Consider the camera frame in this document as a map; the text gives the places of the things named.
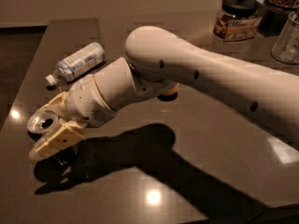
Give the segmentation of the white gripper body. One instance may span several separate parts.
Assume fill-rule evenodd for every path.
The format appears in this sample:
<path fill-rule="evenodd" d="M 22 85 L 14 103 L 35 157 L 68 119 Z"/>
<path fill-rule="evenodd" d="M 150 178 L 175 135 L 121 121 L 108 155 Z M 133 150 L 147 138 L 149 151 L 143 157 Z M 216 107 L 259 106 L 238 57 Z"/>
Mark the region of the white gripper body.
<path fill-rule="evenodd" d="M 65 98 L 65 109 L 73 118 L 89 127 L 101 127 L 116 116 L 99 91 L 94 75 L 75 82 Z"/>

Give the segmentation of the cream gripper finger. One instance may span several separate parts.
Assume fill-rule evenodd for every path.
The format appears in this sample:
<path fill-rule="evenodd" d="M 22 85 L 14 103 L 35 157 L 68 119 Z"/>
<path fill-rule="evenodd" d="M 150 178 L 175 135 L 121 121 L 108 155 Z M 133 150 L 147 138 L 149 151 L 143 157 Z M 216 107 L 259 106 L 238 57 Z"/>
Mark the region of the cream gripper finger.
<path fill-rule="evenodd" d="M 52 98 L 48 103 L 41 106 L 39 111 L 52 111 L 57 114 L 63 114 L 66 112 L 65 108 L 65 100 L 66 100 L 67 92 L 62 91 L 57 94 L 54 98 Z"/>
<path fill-rule="evenodd" d="M 76 120 L 59 119 L 34 144 L 29 157 L 33 161 L 45 160 L 82 141 L 84 136 L 84 128 Z"/>

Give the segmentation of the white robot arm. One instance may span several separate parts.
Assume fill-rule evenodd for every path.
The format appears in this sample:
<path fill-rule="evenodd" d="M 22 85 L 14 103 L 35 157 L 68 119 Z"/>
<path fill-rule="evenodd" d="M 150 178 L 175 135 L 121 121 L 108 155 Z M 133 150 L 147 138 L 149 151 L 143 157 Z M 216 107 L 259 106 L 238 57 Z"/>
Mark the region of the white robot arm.
<path fill-rule="evenodd" d="M 40 134 L 29 156 L 42 161 L 76 145 L 132 103 L 181 83 L 231 106 L 293 143 L 299 142 L 299 76 L 197 48 L 154 26 L 133 30 L 124 57 L 75 82 L 28 120 Z"/>

